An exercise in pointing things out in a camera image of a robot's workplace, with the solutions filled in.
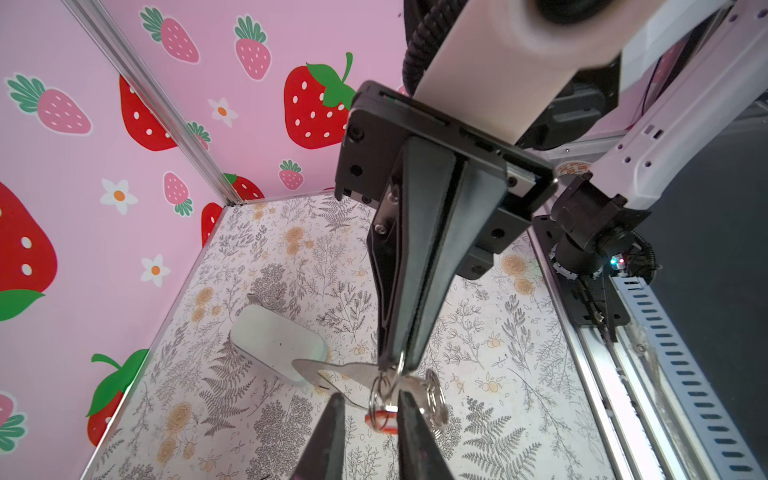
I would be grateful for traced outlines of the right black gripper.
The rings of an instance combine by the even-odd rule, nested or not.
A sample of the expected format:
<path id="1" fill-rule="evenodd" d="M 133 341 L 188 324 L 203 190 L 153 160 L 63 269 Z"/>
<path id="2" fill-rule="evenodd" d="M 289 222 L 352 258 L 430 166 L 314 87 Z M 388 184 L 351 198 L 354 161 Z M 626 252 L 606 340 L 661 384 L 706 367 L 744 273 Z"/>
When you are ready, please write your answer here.
<path id="1" fill-rule="evenodd" d="M 556 190 L 552 167 L 538 157 L 379 83 L 362 84 L 334 197 L 371 208 L 383 199 L 367 239 L 380 369 L 419 367 L 457 272 L 482 277 Z"/>

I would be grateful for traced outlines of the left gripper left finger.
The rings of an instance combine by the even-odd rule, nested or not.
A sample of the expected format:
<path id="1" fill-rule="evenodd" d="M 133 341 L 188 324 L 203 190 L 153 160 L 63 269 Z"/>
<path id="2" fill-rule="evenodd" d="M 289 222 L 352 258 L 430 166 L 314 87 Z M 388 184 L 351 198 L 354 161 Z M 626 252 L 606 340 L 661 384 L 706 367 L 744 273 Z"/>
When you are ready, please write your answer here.
<path id="1" fill-rule="evenodd" d="M 323 411 L 297 466 L 293 480 L 339 480 L 345 459 L 345 399 L 334 393 Z"/>

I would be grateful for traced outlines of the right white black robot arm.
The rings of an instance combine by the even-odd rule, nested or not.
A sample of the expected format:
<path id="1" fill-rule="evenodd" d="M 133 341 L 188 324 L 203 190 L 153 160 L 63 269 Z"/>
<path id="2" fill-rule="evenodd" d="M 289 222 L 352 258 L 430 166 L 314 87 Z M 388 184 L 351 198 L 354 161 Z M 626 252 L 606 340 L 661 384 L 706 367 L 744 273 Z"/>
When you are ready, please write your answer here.
<path id="1" fill-rule="evenodd" d="M 767 86 L 763 1 L 409 1 L 405 24 L 404 89 L 356 92 L 335 187 L 376 208 L 384 372 L 554 196 L 556 149 L 617 136 L 556 203 L 557 260 L 591 271 Z"/>

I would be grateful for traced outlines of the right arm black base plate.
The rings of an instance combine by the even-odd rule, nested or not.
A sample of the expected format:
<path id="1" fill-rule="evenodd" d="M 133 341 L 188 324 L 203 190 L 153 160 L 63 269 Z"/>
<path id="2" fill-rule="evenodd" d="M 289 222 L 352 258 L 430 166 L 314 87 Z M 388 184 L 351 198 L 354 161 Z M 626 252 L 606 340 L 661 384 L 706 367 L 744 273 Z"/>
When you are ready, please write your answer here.
<path id="1" fill-rule="evenodd" d="M 545 254 L 544 271 L 554 274 L 555 290 L 569 323 L 576 328 L 595 328 L 604 339 L 617 342 L 618 328 L 630 322 L 630 315 L 611 278 L 603 272 L 597 277 L 564 276 L 555 261 L 555 250 L 564 234 L 548 215 L 534 218 L 533 235 Z"/>

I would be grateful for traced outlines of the key with red tag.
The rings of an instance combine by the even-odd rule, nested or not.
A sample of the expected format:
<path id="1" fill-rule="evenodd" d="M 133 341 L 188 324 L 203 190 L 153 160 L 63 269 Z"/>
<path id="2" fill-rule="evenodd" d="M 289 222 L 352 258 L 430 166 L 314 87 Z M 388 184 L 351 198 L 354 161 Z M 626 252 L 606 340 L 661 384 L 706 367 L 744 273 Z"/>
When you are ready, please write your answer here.
<path id="1" fill-rule="evenodd" d="M 396 435 L 401 391 L 410 393 L 418 411 L 429 418 L 432 410 L 429 399 L 431 387 L 426 379 L 420 377 L 408 376 L 395 380 L 384 374 L 376 375 L 368 399 L 366 424 L 376 432 Z"/>

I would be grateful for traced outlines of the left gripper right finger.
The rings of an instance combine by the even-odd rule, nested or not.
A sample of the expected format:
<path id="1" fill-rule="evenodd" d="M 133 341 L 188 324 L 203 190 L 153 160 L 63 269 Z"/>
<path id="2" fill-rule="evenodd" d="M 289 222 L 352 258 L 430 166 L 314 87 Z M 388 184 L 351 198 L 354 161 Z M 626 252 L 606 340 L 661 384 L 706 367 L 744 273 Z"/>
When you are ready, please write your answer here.
<path id="1" fill-rule="evenodd" d="M 397 428 L 400 479 L 454 479 L 415 397 L 405 390 L 398 394 Z"/>

